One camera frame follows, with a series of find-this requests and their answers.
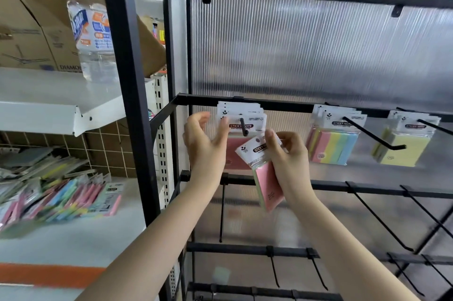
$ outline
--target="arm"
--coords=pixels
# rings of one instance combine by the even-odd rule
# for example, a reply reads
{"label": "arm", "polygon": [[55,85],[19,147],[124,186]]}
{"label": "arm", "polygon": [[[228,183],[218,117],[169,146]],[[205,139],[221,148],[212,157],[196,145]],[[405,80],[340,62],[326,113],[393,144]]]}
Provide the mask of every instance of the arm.
{"label": "arm", "polygon": [[228,120],[222,120],[217,137],[211,142],[203,132],[208,119],[209,112],[196,113],[184,128],[184,143],[193,167],[184,191],[76,301],[155,299],[220,183]]}
{"label": "arm", "polygon": [[316,197],[307,149],[293,132],[272,131],[266,142],[286,201],[307,231],[345,301],[419,301]]}

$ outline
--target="person's left hand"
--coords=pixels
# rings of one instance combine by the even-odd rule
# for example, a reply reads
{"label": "person's left hand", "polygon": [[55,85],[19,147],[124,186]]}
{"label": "person's left hand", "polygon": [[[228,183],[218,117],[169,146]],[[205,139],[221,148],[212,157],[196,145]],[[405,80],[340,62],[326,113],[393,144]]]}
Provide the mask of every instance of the person's left hand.
{"label": "person's left hand", "polygon": [[210,116],[209,112],[198,112],[189,116],[184,125],[183,139],[189,153],[192,172],[220,179],[227,154],[228,118],[224,117],[220,121],[216,137],[210,140],[204,132]]}

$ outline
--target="orange strip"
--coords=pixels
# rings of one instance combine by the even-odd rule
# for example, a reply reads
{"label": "orange strip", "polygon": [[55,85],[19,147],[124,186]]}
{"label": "orange strip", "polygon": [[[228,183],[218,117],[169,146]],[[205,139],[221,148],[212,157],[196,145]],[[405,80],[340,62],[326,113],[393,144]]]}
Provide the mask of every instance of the orange strip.
{"label": "orange strip", "polygon": [[0,283],[82,289],[104,271],[105,268],[0,263]]}

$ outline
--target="hand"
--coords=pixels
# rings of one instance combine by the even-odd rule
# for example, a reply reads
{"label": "hand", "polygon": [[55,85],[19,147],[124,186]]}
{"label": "hand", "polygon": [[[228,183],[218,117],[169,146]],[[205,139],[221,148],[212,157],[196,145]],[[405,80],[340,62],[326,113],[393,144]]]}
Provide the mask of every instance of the hand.
{"label": "hand", "polygon": [[302,138],[295,132],[278,132],[277,136],[289,153],[280,147],[272,129],[265,132],[268,152],[286,201],[296,206],[296,202],[316,199],[310,182],[308,150]]}
{"label": "hand", "polygon": [[228,118],[220,121],[217,135],[211,141],[204,132],[210,115],[209,112],[199,112],[189,116],[184,125],[183,139],[189,153],[192,176],[200,174],[220,180],[227,154]]}

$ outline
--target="bottle label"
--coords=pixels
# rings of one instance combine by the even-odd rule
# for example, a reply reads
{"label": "bottle label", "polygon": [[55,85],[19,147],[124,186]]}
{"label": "bottle label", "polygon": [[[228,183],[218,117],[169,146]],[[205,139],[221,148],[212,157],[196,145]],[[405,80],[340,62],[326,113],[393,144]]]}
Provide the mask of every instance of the bottle label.
{"label": "bottle label", "polygon": [[70,7],[69,16],[77,49],[89,47],[93,51],[113,50],[107,13]]}

